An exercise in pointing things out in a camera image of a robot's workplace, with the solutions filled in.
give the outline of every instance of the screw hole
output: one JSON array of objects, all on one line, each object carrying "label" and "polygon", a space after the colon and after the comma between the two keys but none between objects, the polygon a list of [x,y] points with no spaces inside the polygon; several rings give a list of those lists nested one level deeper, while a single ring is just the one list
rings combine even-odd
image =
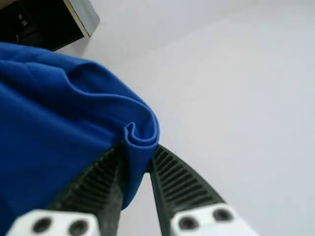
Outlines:
[{"label": "screw hole", "polygon": [[231,221],[233,219],[232,214],[225,209],[218,209],[213,213],[214,218],[217,221]]},{"label": "screw hole", "polygon": [[35,233],[42,233],[46,230],[49,229],[51,225],[51,219],[48,218],[48,217],[45,217],[45,218],[42,218],[42,219],[39,219],[33,226],[33,231]]},{"label": "screw hole", "polygon": [[81,236],[83,235],[88,229],[88,223],[85,220],[78,220],[72,223],[69,228],[69,233],[72,236]]},{"label": "screw hole", "polygon": [[192,217],[183,217],[179,221],[179,227],[182,230],[193,230],[198,227],[198,222]]}]

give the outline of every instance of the ridged rubber pad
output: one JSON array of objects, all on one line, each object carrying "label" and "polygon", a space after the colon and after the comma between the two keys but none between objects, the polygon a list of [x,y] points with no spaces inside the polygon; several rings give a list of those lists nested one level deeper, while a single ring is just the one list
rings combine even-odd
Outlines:
[{"label": "ridged rubber pad", "polygon": [[224,203],[221,196],[189,165],[158,146],[149,167],[163,236],[170,234],[176,212]]},{"label": "ridged rubber pad", "polygon": [[102,155],[78,176],[49,207],[94,214],[102,236],[114,236],[123,202],[127,164],[124,145]]}]

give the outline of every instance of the fabric fold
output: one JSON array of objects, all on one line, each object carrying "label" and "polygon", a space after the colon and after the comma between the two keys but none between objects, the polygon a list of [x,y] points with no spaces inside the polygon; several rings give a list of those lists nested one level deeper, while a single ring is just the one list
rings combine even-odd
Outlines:
[{"label": "fabric fold", "polygon": [[109,70],[43,49],[0,43],[0,112],[0,211],[15,217],[46,207],[121,140],[125,208],[158,145],[155,114]]}]

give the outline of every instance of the white wall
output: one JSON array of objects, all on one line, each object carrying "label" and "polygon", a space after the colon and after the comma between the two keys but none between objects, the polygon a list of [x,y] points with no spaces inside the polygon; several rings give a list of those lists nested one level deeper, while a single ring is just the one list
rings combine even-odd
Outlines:
[{"label": "white wall", "polygon": [[[161,144],[261,235],[314,235],[315,1],[225,0],[212,18],[217,1],[185,0],[181,29],[170,17],[178,0],[92,2],[101,25],[62,52],[134,89],[157,114]],[[156,20],[154,34],[147,24],[162,11],[170,23]],[[148,176],[120,223],[120,236],[160,235]]]}]

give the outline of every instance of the blue fabric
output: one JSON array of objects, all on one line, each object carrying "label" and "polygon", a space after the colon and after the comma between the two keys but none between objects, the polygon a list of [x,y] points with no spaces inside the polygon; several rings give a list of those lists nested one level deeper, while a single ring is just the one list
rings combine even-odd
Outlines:
[{"label": "blue fabric", "polygon": [[124,140],[134,197],[158,144],[148,105],[103,66],[0,43],[0,235],[47,207],[74,176]]}]

